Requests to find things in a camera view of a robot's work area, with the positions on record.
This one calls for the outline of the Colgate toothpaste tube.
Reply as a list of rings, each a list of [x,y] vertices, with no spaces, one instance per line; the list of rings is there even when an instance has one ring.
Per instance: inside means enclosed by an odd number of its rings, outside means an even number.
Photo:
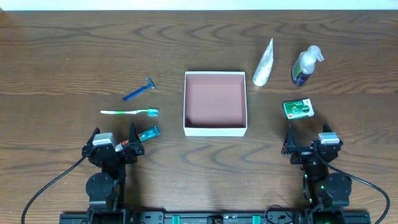
[[[146,141],[148,139],[154,138],[156,136],[158,136],[160,134],[160,131],[158,129],[158,127],[155,125],[153,127],[151,127],[150,129],[145,130],[142,133],[139,133],[137,136],[139,137],[139,140],[141,142]],[[129,140],[125,140],[121,143],[119,143],[115,150],[116,151],[122,151],[124,149],[127,149],[127,147],[129,146]]]

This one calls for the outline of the clear pump spray bottle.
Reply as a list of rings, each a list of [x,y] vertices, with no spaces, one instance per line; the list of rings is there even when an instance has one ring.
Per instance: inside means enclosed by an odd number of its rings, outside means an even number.
[[[305,84],[314,72],[317,61],[324,61],[324,57],[316,45],[311,45],[306,51],[300,53],[292,67],[292,81],[296,86]]]

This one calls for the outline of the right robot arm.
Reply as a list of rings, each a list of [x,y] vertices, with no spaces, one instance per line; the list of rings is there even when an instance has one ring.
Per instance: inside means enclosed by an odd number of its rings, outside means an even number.
[[[343,141],[327,123],[310,146],[297,146],[291,126],[281,153],[292,165],[301,165],[303,195],[310,207],[294,212],[293,223],[344,223],[343,209],[349,205],[352,180],[339,172],[329,172],[328,163],[338,157]]]

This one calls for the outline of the blue disposable razor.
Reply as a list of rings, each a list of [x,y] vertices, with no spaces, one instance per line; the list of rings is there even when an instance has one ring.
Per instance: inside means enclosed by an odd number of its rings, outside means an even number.
[[[135,96],[137,96],[137,95],[141,94],[142,92],[146,91],[147,89],[155,89],[155,84],[151,80],[151,78],[147,77],[146,80],[147,80],[147,85],[142,86],[139,89],[135,90],[134,92],[129,93],[128,95],[123,97],[123,101],[128,101],[131,98],[134,98]]]

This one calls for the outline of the green soap box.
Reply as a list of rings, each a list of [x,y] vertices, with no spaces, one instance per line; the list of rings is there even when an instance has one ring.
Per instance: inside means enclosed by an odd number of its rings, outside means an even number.
[[[282,107],[288,120],[312,117],[315,114],[309,98],[284,102]]]

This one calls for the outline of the green white toothbrush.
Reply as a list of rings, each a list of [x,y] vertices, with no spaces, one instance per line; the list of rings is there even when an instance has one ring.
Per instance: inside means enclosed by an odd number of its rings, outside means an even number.
[[[149,117],[156,117],[159,115],[159,109],[156,108],[148,108],[141,110],[133,110],[133,111],[110,111],[110,110],[101,110],[101,114],[139,114],[145,113]]]

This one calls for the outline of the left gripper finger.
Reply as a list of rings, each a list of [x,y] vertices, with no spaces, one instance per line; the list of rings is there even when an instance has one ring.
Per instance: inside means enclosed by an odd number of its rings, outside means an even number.
[[[136,133],[134,123],[131,123],[130,131],[129,131],[129,146],[137,149],[140,147],[140,140]]]
[[[95,128],[95,130],[93,131],[93,134],[91,135],[91,137],[89,138],[89,140],[86,143],[86,146],[92,146],[93,145],[93,140],[95,138],[95,136],[97,134],[100,133],[100,129],[99,128]]]

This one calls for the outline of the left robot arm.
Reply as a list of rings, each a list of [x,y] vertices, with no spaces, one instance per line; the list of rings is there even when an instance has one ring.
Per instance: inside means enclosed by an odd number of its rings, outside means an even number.
[[[82,156],[101,168],[86,183],[89,196],[87,223],[138,223],[138,214],[124,203],[126,165],[144,155],[144,146],[131,124],[126,147],[117,149],[112,133],[96,128],[82,149]]]

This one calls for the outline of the white cosmetic tube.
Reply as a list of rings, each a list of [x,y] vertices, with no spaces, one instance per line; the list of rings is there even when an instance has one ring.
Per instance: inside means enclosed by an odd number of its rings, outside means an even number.
[[[271,39],[252,78],[252,81],[256,86],[264,86],[267,83],[272,71],[273,62],[274,49],[273,39]]]

